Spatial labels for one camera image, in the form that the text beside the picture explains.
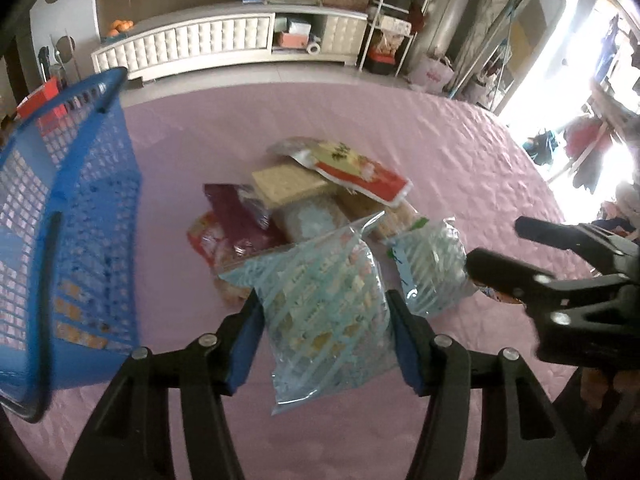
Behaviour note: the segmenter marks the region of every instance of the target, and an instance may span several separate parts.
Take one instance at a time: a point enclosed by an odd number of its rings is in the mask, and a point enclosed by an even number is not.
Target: screw
[[[433,342],[440,348],[449,348],[453,344],[453,339],[448,335],[440,334],[433,338]]]
[[[551,283],[552,281],[550,277],[545,276],[544,274],[536,274],[533,277],[533,280],[535,282],[542,283],[542,285],[546,285],[547,283]]]
[[[204,348],[215,346],[218,343],[218,336],[216,336],[215,334],[201,335],[198,339],[198,343],[200,344],[200,346],[204,346]]]
[[[571,318],[564,312],[552,312],[551,321],[553,321],[557,325],[571,325]]]
[[[140,359],[146,359],[146,356],[149,355],[149,350],[141,346],[140,348],[136,348],[133,352],[131,352],[131,357],[133,357],[136,361],[140,361]]]
[[[517,361],[520,358],[520,353],[515,348],[505,348],[502,355],[509,361]]]

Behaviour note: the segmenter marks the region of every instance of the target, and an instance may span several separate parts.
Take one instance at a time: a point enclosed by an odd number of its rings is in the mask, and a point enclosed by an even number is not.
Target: tile floor
[[[227,66],[163,77],[144,86],[130,83],[120,94],[123,107],[133,106],[169,95],[186,94],[207,88],[261,83],[343,83],[379,84],[392,88],[408,88],[402,78],[358,72],[355,67],[337,63],[280,62]]]

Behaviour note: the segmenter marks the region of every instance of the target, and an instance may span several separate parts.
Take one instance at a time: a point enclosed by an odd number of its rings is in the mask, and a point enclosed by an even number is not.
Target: curtain
[[[483,47],[484,38],[491,24],[504,9],[509,0],[480,0],[474,24],[469,30],[458,56],[454,62],[455,74],[453,85],[457,84],[469,69]]]

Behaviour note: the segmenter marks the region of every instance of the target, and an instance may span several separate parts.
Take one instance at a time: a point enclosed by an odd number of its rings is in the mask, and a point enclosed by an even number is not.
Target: roll of tape
[[[312,56],[316,56],[317,54],[320,54],[320,45],[315,41],[312,41],[306,46],[306,51]]]

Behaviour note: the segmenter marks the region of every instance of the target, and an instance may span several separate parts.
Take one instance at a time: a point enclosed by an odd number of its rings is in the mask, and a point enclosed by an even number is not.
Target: pink tablecloth
[[[518,240],[520,215],[561,221],[554,197],[523,150],[491,114],[405,90],[373,85],[265,84],[173,96],[126,110],[144,176],[138,221],[136,296],[142,343],[182,348],[215,331],[228,310],[185,231],[203,213],[204,182],[247,182],[264,150],[287,136],[339,139],[415,183],[410,201],[430,218],[455,216],[468,250],[485,246],[585,277],[577,257]],[[513,346],[551,396],[570,370],[537,361],[535,336],[519,306],[476,294],[433,321],[470,349]],[[248,383],[225,400],[246,477],[260,480],[404,478],[426,411],[392,371],[359,390],[271,416],[273,358],[263,340]],[[12,417],[37,462],[57,480],[103,385],[59,392],[34,426]],[[171,398],[177,478],[190,477],[177,394]],[[479,398],[473,397],[467,460],[478,449]]]

